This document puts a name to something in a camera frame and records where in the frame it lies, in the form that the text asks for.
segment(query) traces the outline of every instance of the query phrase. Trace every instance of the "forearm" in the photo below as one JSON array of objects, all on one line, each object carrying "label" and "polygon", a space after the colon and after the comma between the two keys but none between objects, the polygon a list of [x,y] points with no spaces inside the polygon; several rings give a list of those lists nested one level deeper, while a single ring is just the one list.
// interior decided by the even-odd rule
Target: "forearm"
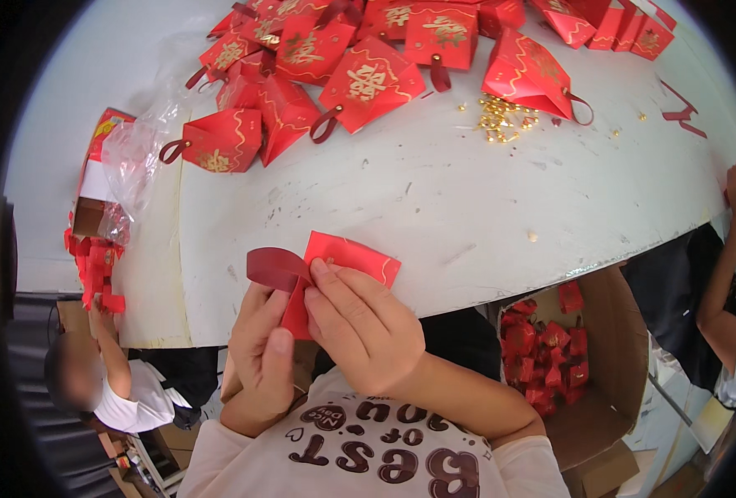
[{"label": "forearm", "polygon": [[250,391],[240,391],[221,411],[221,424],[243,436],[257,437],[283,419],[285,413],[265,413]]},{"label": "forearm", "polygon": [[130,389],[133,380],[130,373],[130,362],[124,356],[122,348],[116,344],[114,338],[107,333],[99,334],[97,337],[99,350],[103,354],[103,362],[108,373],[108,384],[114,393],[120,398],[130,397]]},{"label": "forearm", "polygon": [[731,221],[731,230],[727,235],[725,246],[714,267],[706,292],[702,296],[697,312],[697,324],[700,329],[710,324],[722,313],[727,295],[731,290],[733,274],[736,271],[736,217]]},{"label": "forearm", "polygon": [[389,394],[491,442],[520,430],[531,432],[525,435],[545,433],[536,410],[515,389],[429,353]]}]

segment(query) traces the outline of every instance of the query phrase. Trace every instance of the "white table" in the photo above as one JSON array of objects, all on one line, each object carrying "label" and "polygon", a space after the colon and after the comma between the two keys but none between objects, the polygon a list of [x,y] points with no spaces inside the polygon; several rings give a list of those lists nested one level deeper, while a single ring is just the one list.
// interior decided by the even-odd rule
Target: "white table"
[{"label": "white table", "polygon": [[[72,182],[59,186],[62,197],[49,185],[53,197],[34,199],[34,186],[47,181],[33,164],[54,169],[57,155],[73,179],[80,149],[104,107],[144,110],[165,55],[161,38],[215,22],[225,4],[95,2],[67,35],[34,90],[12,149],[7,193],[19,208],[17,227],[25,227],[24,287],[43,289],[35,282],[48,271],[44,261],[59,260],[62,274],[71,275],[67,265],[73,267],[68,257],[55,256],[63,222],[55,223],[48,240],[35,223],[45,205],[51,216],[65,219]],[[339,128],[320,146],[303,138],[267,169],[256,164],[245,174],[213,175],[184,165],[176,227],[182,288],[171,292],[183,295],[188,332],[164,342],[161,327],[141,327],[127,345],[225,344],[248,285],[246,252],[274,245],[303,254],[313,229],[401,260],[393,290],[424,316],[567,280],[721,213],[720,186],[736,155],[736,92],[682,9],[671,0],[660,4],[679,27],[655,62],[573,50],[529,12],[522,33],[541,42],[571,75],[572,91],[594,107],[592,127],[565,121],[556,128],[542,114],[538,126],[510,144],[489,144],[482,133],[466,129],[478,120],[476,99],[493,43],[482,37],[473,69],[453,72],[451,92],[413,100],[358,134]],[[117,35],[104,36],[111,26]],[[662,111],[681,111],[683,104],[660,78],[698,108],[692,125],[708,139],[661,118]],[[465,103],[467,110],[457,111]],[[640,113],[647,120],[639,120]],[[71,154],[45,145],[44,129],[68,138]],[[537,234],[535,243],[529,232]],[[76,286],[67,282],[54,287]],[[140,292],[164,291],[146,287]],[[128,302],[139,297],[128,295]],[[149,316],[141,319],[148,322]]]}]

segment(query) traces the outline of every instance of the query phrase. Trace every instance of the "fingernail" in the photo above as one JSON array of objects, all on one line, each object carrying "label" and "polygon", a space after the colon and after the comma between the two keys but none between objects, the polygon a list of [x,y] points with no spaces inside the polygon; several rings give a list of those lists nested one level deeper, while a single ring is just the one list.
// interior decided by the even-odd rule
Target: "fingernail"
[{"label": "fingernail", "polygon": [[287,354],[293,344],[293,335],[286,328],[278,328],[271,333],[268,342],[277,353]]},{"label": "fingernail", "polygon": [[321,295],[321,291],[317,287],[308,287],[304,291],[304,299],[315,299],[319,295]]},{"label": "fingernail", "polygon": [[317,276],[323,276],[329,273],[329,267],[326,266],[326,264],[323,262],[323,259],[321,259],[320,257],[316,257],[315,259],[313,259],[313,262],[310,265],[310,269]]}]

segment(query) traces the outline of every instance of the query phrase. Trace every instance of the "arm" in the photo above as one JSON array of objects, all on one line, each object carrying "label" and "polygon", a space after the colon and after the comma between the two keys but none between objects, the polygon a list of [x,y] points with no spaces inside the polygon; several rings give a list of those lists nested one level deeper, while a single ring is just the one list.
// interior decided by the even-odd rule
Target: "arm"
[{"label": "arm", "polygon": [[98,303],[91,306],[91,328],[97,336],[99,351],[103,354],[103,363],[108,372],[108,384],[120,398],[129,399],[133,379],[130,374],[130,362],[122,348],[116,342],[116,327],[109,313],[99,311]]},{"label": "arm", "polygon": [[706,292],[702,295],[697,311],[697,328],[719,357],[722,365],[735,374],[736,368],[736,316],[723,308],[731,291],[736,271],[736,165],[727,173],[727,194],[733,217],[731,229],[714,267]]},{"label": "arm", "polygon": [[521,437],[545,435],[542,419],[521,393],[429,353],[391,392],[481,434],[493,449]]}]

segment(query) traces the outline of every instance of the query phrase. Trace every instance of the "red paper box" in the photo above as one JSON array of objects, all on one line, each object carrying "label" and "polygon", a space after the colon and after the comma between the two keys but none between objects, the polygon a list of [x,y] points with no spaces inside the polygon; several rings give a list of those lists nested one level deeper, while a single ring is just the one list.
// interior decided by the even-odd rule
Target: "red paper box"
[{"label": "red paper box", "polygon": [[340,22],[319,25],[317,17],[287,18],[276,56],[276,73],[291,81],[323,86],[356,28]]},{"label": "red paper box", "polygon": [[312,232],[307,242],[304,260],[278,248],[262,248],[247,254],[249,280],[268,287],[291,292],[290,302],[282,318],[282,326],[296,339],[312,339],[307,330],[307,311],[304,289],[312,279],[308,268],[313,259],[320,257],[330,264],[339,264],[371,275],[385,287],[393,287],[401,263],[354,241],[334,235]]},{"label": "red paper box", "polygon": [[221,37],[207,52],[199,56],[199,62],[202,68],[191,76],[186,88],[193,88],[202,78],[203,74],[208,75],[210,81],[219,79],[217,75],[222,74],[229,66],[241,57],[253,54],[260,49],[260,45],[249,41],[241,36],[239,29],[230,29],[229,32]]},{"label": "red paper box", "polygon": [[559,285],[559,307],[565,315],[584,308],[584,298],[578,282],[570,281]]},{"label": "red paper box", "polygon": [[[328,112],[310,129],[315,144],[321,144],[339,121],[356,133],[374,119],[400,107],[426,88],[417,66],[390,45],[368,36],[345,53],[318,100]],[[319,137],[314,133],[324,124]]]},{"label": "red paper box", "polygon": [[[570,92],[570,76],[550,52],[513,29],[504,29],[495,42],[481,89],[568,120],[575,120],[572,100],[589,106]],[[594,112],[588,122],[576,122],[588,126],[593,120]]]},{"label": "red paper box", "polygon": [[407,21],[413,0],[373,0],[365,6],[357,39],[368,35],[379,39],[403,40],[407,36]]},{"label": "red paper box", "polygon": [[526,24],[522,0],[488,0],[479,5],[479,34],[497,38],[503,28],[520,29]]},{"label": "red paper box", "polygon": [[[164,145],[160,160],[171,164],[182,154],[213,173],[243,173],[257,154],[261,134],[260,111],[227,109],[186,123],[182,139]],[[174,152],[166,157],[172,147]]]},{"label": "red paper box", "polygon": [[265,167],[306,134],[321,111],[301,86],[274,75],[266,78],[258,96],[266,128],[260,148]]},{"label": "red paper box", "polygon": [[531,3],[542,12],[562,40],[574,49],[584,45],[595,34],[594,26],[565,0],[531,0]]},{"label": "red paper box", "polygon": [[586,42],[586,48],[611,50],[625,12],[623,5],[618,0],[575,0],[572,6],[597,30]]},{"label": "red paper box", "polygon": [[451,87],[445,68],[470,69],[479,41],[478,10],[472,5],[418,2],[407,21],[403,55],[432,66],[437,92]]}]

